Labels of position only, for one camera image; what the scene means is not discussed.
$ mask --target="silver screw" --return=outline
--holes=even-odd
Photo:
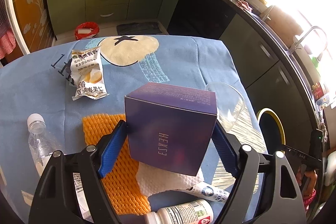
[[[283,158],[285,156],[284,153],[281,151],[275,152],[275,155],[277,155],[278,158]]]
[[[89,145],[89,146],[86,148],[86,151],[88,151],[88,152],[93,152],[94,150],[96,150],[96,146],[95,146],[95,145]]]
[[[52,156],[55,157],[55,158],[61,156],[61,151],[56,150],[55,152],[53,152]]]
[[[246,152],[250,152],[252,150],[252,147],[248,144],[244,144],[241,148]]]

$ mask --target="white snack wrapper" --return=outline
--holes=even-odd
[[[99,47],[82,51],[72,50],[71,58],[71,77],[77,86],[72,100],[82,96],[97,100],[109,95],[104,84]]]

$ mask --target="white pill bottle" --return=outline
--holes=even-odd
[[[145,215],[146,224],[209,224],[213,220],[210,204],[204,199],[161,208]]]

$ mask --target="granite countertop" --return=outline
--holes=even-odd
[[[234,9],[237,14],[239,14],[256,30],[256,32],[265,40],[279,60],[283,63],[302,96],[308,110],[312,128],[318,128],[321,115],[316,109],[314,96],[310,89],[310,83],[295,56],[288,55],[285,44],[267,24],[262,22],[256,15],[253,15],[242,7],[237,6],[237,0],[223,1]]]

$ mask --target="red trash bag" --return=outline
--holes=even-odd
[[[92,32],[90,32],[90,33],[78,33],[79,29],[92,29]],[[91,38],[94,35],[96,35],[97,33],[99,33],[99,26],[95,22],[82,23],[82,24],[78,25],[75,29],[76,40],[80,40],[80,39],[83,39],[83,38]]]

